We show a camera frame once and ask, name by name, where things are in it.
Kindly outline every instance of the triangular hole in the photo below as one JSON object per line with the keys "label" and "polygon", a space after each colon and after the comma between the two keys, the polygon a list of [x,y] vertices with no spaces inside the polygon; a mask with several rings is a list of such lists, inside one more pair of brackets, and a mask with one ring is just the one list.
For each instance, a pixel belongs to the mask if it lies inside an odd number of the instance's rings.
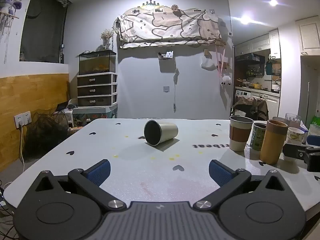
{"label": "triangular hole", "polygon": [[44,190],[50,190],[53,189],[53,186],[50,182],[50,180],[47,177],[44,177],[41,179],[38,187],[36,188],[36,191],[44,191]]}
{"label": "triangular hole", "polygon": [[275,189],[275,190],[284,190],[284,188],[282,187],[280,181],[278,180],[278,178],[276,176],[271,176],[271,178],[269,179],[266,188],[268,189]]}

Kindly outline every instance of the recessed light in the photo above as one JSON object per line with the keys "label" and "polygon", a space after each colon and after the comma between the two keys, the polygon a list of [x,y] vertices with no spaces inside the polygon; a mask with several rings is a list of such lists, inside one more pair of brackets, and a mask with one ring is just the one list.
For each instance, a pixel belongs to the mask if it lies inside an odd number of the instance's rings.
{"label": "recessed light", "polygon": [[249,22],[252,22],[252,20],[248,16],[242,16],[242,18],[240,18],[240,22],[242,24],[248,24]]}
{"label": "recessed light", "polygon": [[271,6],[276,6],[276,5],[278,4],[278,2],[277,2],[277,0],[271,0],[271,1],[269,2],[269,4],[270,4]]}

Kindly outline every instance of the white table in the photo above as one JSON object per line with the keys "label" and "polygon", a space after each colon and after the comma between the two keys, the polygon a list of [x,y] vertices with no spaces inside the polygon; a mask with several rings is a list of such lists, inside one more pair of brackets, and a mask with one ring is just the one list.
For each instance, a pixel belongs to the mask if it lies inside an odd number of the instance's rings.
{"label": "white table", "polygon": [[[17,207],[41,171],[66,175],[75,168],[86,170],[102,159],[110,161],[111,174],[100,187],[127,206],[131,201],[189,201],[193,205],[219,188],[208,172],[212,159],[233,170],[245,168],[253,175],[265,175],[275,169],[262,166],[259,155],[250,152],[249,147],[242,154],[227,147],[229,120],[165,121],[177,124],[178,136],[170,147],[155,148],[139,139],[147,119],[97,119],[27,169],[6,188],[4,198]],[[176,165],[184,171],[174,171]],[[303,161],[291,163],[282,156],[276,169],[300,201],[307,219],[320,212],[320,180],[314,177],[320,177],[320,173],[308,172]]]}

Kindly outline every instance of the silver bolt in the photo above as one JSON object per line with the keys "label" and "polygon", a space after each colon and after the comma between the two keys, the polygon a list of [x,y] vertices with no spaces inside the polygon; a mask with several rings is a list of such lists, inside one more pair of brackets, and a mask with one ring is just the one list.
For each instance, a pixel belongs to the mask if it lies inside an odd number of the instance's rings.
{"label": "silver bolt", "polygon": [[121,200],[111,200],[109,201],[108,206],[111,208],[121,208],[124,206],[124,203]]}
{"label": "silver bolt", "polygon": [[207,200],[200,200],[196,203],[196,206],[198,208],[204,209],[204,208],[210,208],[212,205],[209,201]]}

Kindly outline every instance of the purple plush toy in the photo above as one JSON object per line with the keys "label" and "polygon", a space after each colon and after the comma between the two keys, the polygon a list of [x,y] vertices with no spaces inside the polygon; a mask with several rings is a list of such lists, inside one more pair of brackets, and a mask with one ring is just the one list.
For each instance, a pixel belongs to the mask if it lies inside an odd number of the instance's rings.
{"label": "purple plush toy", "polygon": [[12,8],[16,10],[20,10],[22,8],[22,2],[21,1],[15,1],[15,0],[0,0],[0,11],[4,13],[9,13],[13,15]]}

